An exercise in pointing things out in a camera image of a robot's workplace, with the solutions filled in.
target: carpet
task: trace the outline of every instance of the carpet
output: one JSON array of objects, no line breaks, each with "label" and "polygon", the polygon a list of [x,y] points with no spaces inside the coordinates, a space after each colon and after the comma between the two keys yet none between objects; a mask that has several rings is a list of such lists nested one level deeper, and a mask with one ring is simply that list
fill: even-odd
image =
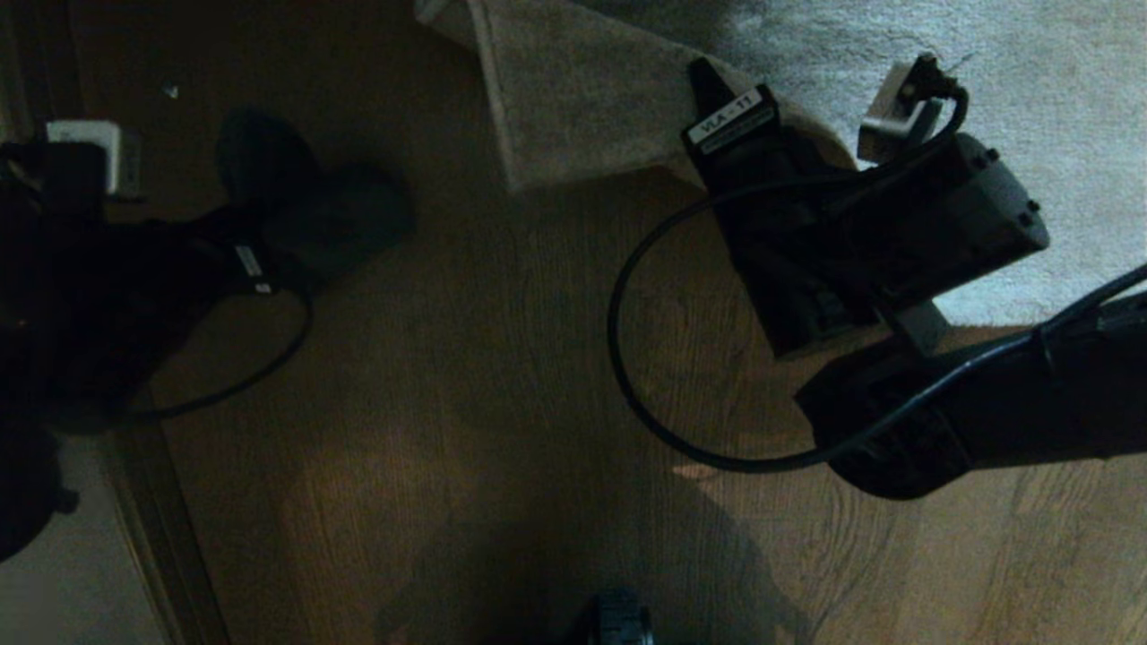
[{"label": "carpet", "polygon": [[687,177],[684,69],[702,52],[734,85],[764,78],[853,149],[890,64],[930,50],[972,92],[965,131],[1002,153],[1052,235],[1047,251],[942,296],[953,322],[1036,322],[1147,255],[1144,2],[421,0],[416,11],[482,56],[512,189],[650,165]]}]

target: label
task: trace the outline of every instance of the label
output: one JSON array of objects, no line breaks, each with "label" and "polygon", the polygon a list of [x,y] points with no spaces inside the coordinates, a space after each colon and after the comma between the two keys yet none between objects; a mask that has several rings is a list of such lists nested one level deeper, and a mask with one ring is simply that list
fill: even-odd
[{"label": "label", "polygon": [[247,270],[249,277],[258,278],[263,275],[263,267],[259,266],[259,261],[255,257],[255,251],[251,250],[251,247],[239,244],[235,247],[235,252],[239,254],[239,259],[243,263],[243,269]]},{"label": "label", "polygon": [[688,135],[689,141],[693,141],[693,145],[696,146],[719,132],[720,129],[736,121],[736,117],[751,110],[754,107],[759,106],[762,102],[764,102],[764,98],[760,96],[760,91],[754,87],[736,99],[733,99],[733,101],[724,108],[709,115],[709,117],[701,123],[690,127],[686,134]]}]

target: black cable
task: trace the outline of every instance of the black cable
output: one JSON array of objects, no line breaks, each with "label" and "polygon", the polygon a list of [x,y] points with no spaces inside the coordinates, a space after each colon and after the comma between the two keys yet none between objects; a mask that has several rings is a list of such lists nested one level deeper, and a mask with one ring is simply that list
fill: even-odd
[{"label": "black cable", "polygon": [[828,448],[813,449],[779,458],[741,459],[699,448],[680,437],[658,421],[657,418],[654,417],[653,412],[650,412],[649,409],[641,403],[641,399],[638,397],[637,391],[633,388],[633,383],[630,381],[629,373],[625,370],[625,364],[622,358],[621,342],[618,340],[622,300],[625,295],[625,288],[629,285],[633,271],[637,269],[638,264],[649,249],[674,226],[681,224],[682,222],[715,207],[719,207],[749,195],[780,193],[787,191],[804,192],[812,188],[827,188],[855,182],[863,182],[864,185],[871,186],[874,181],[894,177],[898,172],[903,171],[903,169],[905,169],[913,161],[923,158],[924,156],[931,154],[931,151],[938,149],[939,146],[953,137],[957,130],[959,130],[960,125],[963,123],[965,116],[967,115],[968,94],[965,90],[957,87],[952,92],[952,98],[957,101],[955,111],[944,130],[924,145],[907,151],[905,155],[902,155],[888,164],[857,173],[827,177],[804,177],[786,181],[746,186],[686,207],[685,209],[665,218],[643,240],[641,240],[630,255],[629,259],[625,262],[625,265],[622,267],[622,271],[617,277],[617,281],[614,283],[614,292],[609,300],[609,312],[607,316],[607,342],[609,344],[609,358],[612,365],[614,378],[617,380],[617,384],[622,390],[622,395],[625,397],[625,402],[629,404],[630,409],[633,410],[634,414],[637,414],[637,417],[646,425],[646,427],[655,436],[657,436],[657,438],[694,461],[723,471],[738,473],[782,473],[822,464],[850,452],[861,444],[880,436],[883,432],[891,428],[906,415],[931,401],[936,395],[949,388],[952,383],[982,368],[992,360],[1027,347],[1032,342],[1032,339],[1037,336],[1046,337],[1047,334],[1056,332],[1066,322],[1069,322],[1082,313],[1086,313],[1091,309],[1102,304],[1103,301],[1110,298],[1113,295],[1128,289],[1132,285],[1147,280],[1147,265],[1145,265],[1108,285],[1105,285],[1077,303],[1067,308],[1059,316],[1033,328],[1031,334],[1019,336],[992,347],[991,349],[985,350],[984,352],[958,365],[947,374],[941,376],[930,386],[910,397],[898,407],[885,414],[882,419]]},{"label": "black cable", "polygon": [[[641,399],[638,397],[637,391],[633,388],[632,381],[630,381],[629,373],[625,370],[624,359],[622,358],[621,342],[618,340],[618,327],[625,288],[629,285],[633,271],[641,262],[641,258],[645,257],[646,252],[648,252],[648,250],[658,240],[661,240],[661,238],[663,238],[678,224],[700,212],[704,212],[712,207],[720,205],[734,199],[740,199],[744,196],[744,194],[752,193],[752,188],[754,187],[749,187],[747,189],[738,191],[735,194],[728,193],[726,195],[696,202],[670,216],[656,228],[654,228],[653,232],[641,240],[641,243],[638,244],[638,247],[630,255],[630,258],[625,262],[625,265],[622,267],[622,271],[617,277],[617,281],[614,283],[614,292],[609,300],[609,312],[607,316],[607,342],[609,344],[609,358],[614,370],[614,378],[617,380],[622,395],[625,397],[625,402],[633,410],[634,414],[637,414],[638,419],[640,419],[646,427],[649,428],[655,436],[657,436],[657,438],[670,448],[677,450],[694,461],[712,466],[713,468],[721,471],[757,474],[783,473],[806,468],[809,466],[814,466],[817,464],[835,459],[836,457],[850,452],[861,444],[880,436],[898,421],[931,401],[936,395],[951,387],[952,383],[982,368],[992,360],[1023,349],[1029,344],[1032,344],[1036,339],[1046,339],[1048,335],[1054,334],[1068,322],[1101,305],[1105,301],[1111,298],[1113,296],[1131,288],[1134,285],[1138,285],[1139,282],[1147,281],[1147,264],[1116,278],[1111,282],[1108,282],[1107,285],[1103,285],[1102,287],[1087,294],[1075,304],[1071,304],[1054,318],[1036,326],[1032,328],[1031,333],[992,347],[955,366],[930,386],[906,399],[879,421],[835,445],[771,459],[741,459],[736,457],[728,457],[704,450],[689,443],[678,434],[666,428],[661,421],[657,420],[656,417],[654,417],[653,412],[650,412],[649,409],[641,403]],[[763,185],[762,187],[757,187],[756,192],[771,189],[773,188],[768,185]]]},{"label": "black cable", "polygon": [[214,394],[188,401],[186,403],[180,403],[178,405],[172,405],[171,407],[163,407],[159,410],[149,410],[147,412],[135,412],[127,415],[127,421],[132,423],[151,423],[156,421],[165,421],[167,419],[174,419],[175,417],[181,417],[184,414],[189,414],[192,412],[197,412],[204,407],[210,407],[218,403],[221,403],[242,391],[245,391],[253,387],[259,381],[266,379],[267,376],[274,374],[282,368],[295,355],[302,349],[303,343],[306,342],[306,337],[311,334],[311,327],[314,322],[314,303],[311,302],[310,294],[305,289],[296,289],[294,287],[284,287],[284,292],[292,294],[298,302],[303,305],[304,319],[303,326],[299,328],[295,339],[279,353],[271,363],[267,363],[258,372],[251,374],[250,376],[239,381],[237,383],[219,390]]}]

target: wooden floor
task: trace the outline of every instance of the wooden floor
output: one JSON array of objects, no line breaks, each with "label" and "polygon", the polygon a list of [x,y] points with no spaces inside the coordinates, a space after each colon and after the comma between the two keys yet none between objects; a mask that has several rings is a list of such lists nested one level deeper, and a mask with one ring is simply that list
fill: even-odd
[{"label": "wooden floor", "polygon": [[[697,193],[642,172],[507,196],[478,62],[409,0],[72,5],[91,112],[146,139],[149,201],[117,217],[219,203],[213,135],[244,104],[327,164],[399,174],[418,213],[319,298],[282,373],[165,428],[234,643],[545,643],[619,584],[670,644],[1147,643],[1147,458],[889,503],[824,467],[715,474],[650,440],[608,370],[608,289]],[[157,402],[248,373],[298,319],[227,303]],[[697,441],[807,444],[789,396],[824,357],[771,363],[710,219],[651,254],[624,342]]]}]

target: black wire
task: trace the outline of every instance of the black wire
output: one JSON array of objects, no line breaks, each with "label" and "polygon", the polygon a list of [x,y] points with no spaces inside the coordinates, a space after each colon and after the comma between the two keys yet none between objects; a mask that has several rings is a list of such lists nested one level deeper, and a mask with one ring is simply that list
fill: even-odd
[{"label": "black wire", "polygon": [[678,224],[685,222],[689,217],[693,217],[700,212],[720,205],[732,199],[721,196],[711,200],[703,200],[701,202],[694,203],[686,209],[674,213],[673,216],[666,218],[649,235],[647,235],[641,243],[638,244],[633,254],[626,261],[625,265],[622,267],[622,272],[617,277],[617,281],[614,285],[614,292],[609,300],[609,312],[607,317],[607,342],[609,344],[609,358],[612,364],[614,378],[617,380],[617,384],[622,390],[622,395],[625,397],[625,402],[633,410],[637,417],[649,428],[650,432],[662,442],[664,442],[670,448],[681,452],[686,457],[704,464],[712,466],[713,468],[719,468],[721,471],[732,471],[736,473],[783,473],[788,471],[796,471],[805,468],[809,466],[814,466],[817,464],[822,464],[835,459],[846,452],[855,450],[861,444],[872,441],[873,438],[880,436],[883,432],[891,428],[898,421],[914,412],[916,409],[923,404],[931,401],[936,395],[951,387],[954,382],[963,379],[965,376],[976,372],[977,370],[984,367],[992,360],[1013,353],[1020,349],[1023,349],[1036,342],[1036,339],[1054,334],[1060,331],[1068,322],[1077,319],[1078,317],[1087,313],[1089,311],[1101,305],[1105,301],[1110,297],[1131,288],[1139,282],[1147,281],[1147,264],[1130,271],[1129,273],[1116,278],[1111,282],[1103,285],[1102,287],[1095,289],[1094,292],[1087,294],[1075,304],[1064,309],[1061,313],[1035,327],[1029,334],[1017,336],[1001,344],[994,345],[982,353],[976,355],[973,358],[963,362],[962,364],[953,367],[950,372],[937,379],[930,386],[920,390],[898,407],[885,414],[879,421],[868,426],[867,428],[851,435],[850,437],[841,441],[840,443],[828,446],[809,450],[805,452],[799,452],[796,454],[790,454],[787,457],[771,458],[771,459],[741,459],[736,457],[728,457],[725,454],[719,454],[716,452],[710,452],[702,448],[699,448],[688,441],[681,438],[679,435],[666,428],[661,421],[654,417],[653,412],[641,399],[630,380],[629,373],[625,370],[624,359],[622,357],[621,342],[618,341],[618,327],[621,320],[621,309],[622,300],[625,295],[625,288],[629,285],[630,278],[633,271],[637,269],[641,258],[648,252],[648,250],[669,231],[671,231]]},{"label": "black wire", "polygon": [[149,410],[147,412],[135,412],[128,414],[127,421],[133,423],[151,423],[156,421],[165,421],[167,419],[174,419],[175,417],[181,417],[184,414],[189,414],[192,412],[197,412],[204,407],[210,407],[218,403],[221,403],[242,391],[245,391],[253,387],[259,381],[266,379],[267,376],[274,374],[282,368],[295,355],[302,349],[303,343],[306,342],[307,336],[311,334],[311,327],[314,322],[314,303],[311,302],[310,294],[305,289],[297,289],[294,287],[284,287],[284,292],[292,294],[298,302],[303,305],[304,319],[303,326],[299,328],[295,339],[291,340],[282,352],[279,353],[271,363],[267,363],[258,372],[251,374],[250,376],[243,379],[242,381],[219,390],[214,394],[188,401],[186,403],[180,403],[178,405],[172,405],[171,407],[163,407],[159,410]]},{"label": "black wire", "polygon": [[1030,334],[1017,336],[1015,339],[1005,341],[1001,344],[994,345],[982,353],[963,362],[962,364],[953,367],[950,372],[937,379],[930,386],[923,388],[898,407],[885,414],[883,418],[874,422],[873,425],[857,432],[856,434],[842,440],[835,445],[828,448],[818,448],[813,450],[807,450],[805,452],[798,452],[795,454],[789,454],[786,457],[770,458],[770,459],[741,459],[736,457],[728,457],[725,454],[719,454],[699,448],[678,434],[665,427],[657,418],[649,411],[648,407],[638,397],[638,394],[633,387],[632,381],[630,381],[629,373],[625,370],[624,359],[622,357],[621,342],[618,340],[618,327],[621,320],[622,300],[625,295],[625,288],[629,285],[630,278],[633,271],[637,269],[638,264],[645,257],[646,252],[666,233],[669,233],[674,226],[681,224],[682,222],[695,217],[699,213],[705,212],[709,209],[719,207],[721,204],[733,202],[735,200],[743,199],[749,195],[756,195],[762,193],[773,193],[773,192],[786,192],[799,189],[801,192],[809,191],[812,188],[826,188],[830,186],[846,185],[856,181],[864,181],[868,184],[869,181],[879,181],[885,177],[895,174],[898,169],[904,169],[905,165],[911,163],[913,160],[922,158],[922,156],[930,154],[930,150],[937,149],[943,142],[954,135],[955,131],[960,127],[963,122],[963,117],[967,114],[967,92],[958,90],[954,96],[957,99],[955,112],[952,119],[949,122],[947,126],[935,138],[929,140],[923,146],[915,148],[908,153],[908,155],[902,156],[900,158],[877,166],[864,172],[850,173],[846,176],[828,176],[828,177],[806,177],[797,178],[789,181],[781,182],[766,182],[757,184],[752,186],[746,186],[743,188],[725,193],[723,195],[710,197],[707,200],[699,201],[685,209],[671,215],[665,218],[661,224],[657,225],[641,242],[637,246],[633,252],[630,255],[625,265],[622,267],[621,273],[617,277],[617,281],[614,283],[614,292],[609,298],[609,312],[607,316],[607,342],[609,344],[609,359],[612,365],[614,378],[617,380],[617,384],[622,390],[622,395],[625,397],[625,402],[629,404],[630,409],[633,410],[634,414],[645,423],[645,426],[662,442],[664,442],[670,448],[677,450],[678,452],[685,454],[689,459],[704,464],[707,466],[712,466],[721,471],[731,471],[736,473],[783,473],[789,471],[796,471],[801,468],[806,468],[809,466],[814,466],[818,464],[824,464],[840,457],[846,452],[850,452],[861,444],[872,441],[873,438],[880,436],[882,433],[891,428],[898,421],[918,410],[920,406],[924,405],[939,393],[951,387],[954,382],[963,379],[965,376],[978,371],[992,360],[996,360],[1002,356],[1007,356],[1024,347],[1032,343],[1032,340],[1037,336],[1046,337],[1048,334],[1058,332],[1063,325],[1070,322],[1075,318],[1086,313],[1087,311],[1099,306],[1103,301],[1110,298],[1111,296],[1126,290],[1131,286],[1147,280],[1147,265],[1144,265],[1134,271],[1129,272],[1125,275],[1117,278],[1116,280],[1095,289],[1091,294],[1084,296],[1075,304],[1064,309],[1059,316],[1055,316],[1051,320],[1037,326],[1032,329]]}]

